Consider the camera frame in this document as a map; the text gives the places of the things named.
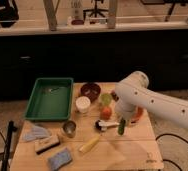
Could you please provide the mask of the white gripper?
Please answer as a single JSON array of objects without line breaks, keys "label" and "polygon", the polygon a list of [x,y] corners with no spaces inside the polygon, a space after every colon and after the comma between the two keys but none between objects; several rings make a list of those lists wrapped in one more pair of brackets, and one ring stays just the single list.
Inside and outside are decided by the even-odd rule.
[{"label": "white gripper", "polygon": [[118,101],[115,105],[115,113],[119,121],[125,120],[125,126],[128,126],[129,121],[136,112],[136,106],[133,104]]}]

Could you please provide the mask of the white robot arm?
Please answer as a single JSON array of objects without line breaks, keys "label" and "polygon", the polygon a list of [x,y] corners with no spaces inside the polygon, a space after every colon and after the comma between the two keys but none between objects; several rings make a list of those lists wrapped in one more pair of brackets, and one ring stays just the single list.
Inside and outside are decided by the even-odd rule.
[{"label": "white robot arm", "polygon": [[188,129],[188,101],[151,91],[148,85],[148,76],[141,71],[118,82],[114,89],[118,97],[115,112],[128,121],[141,107]]}]

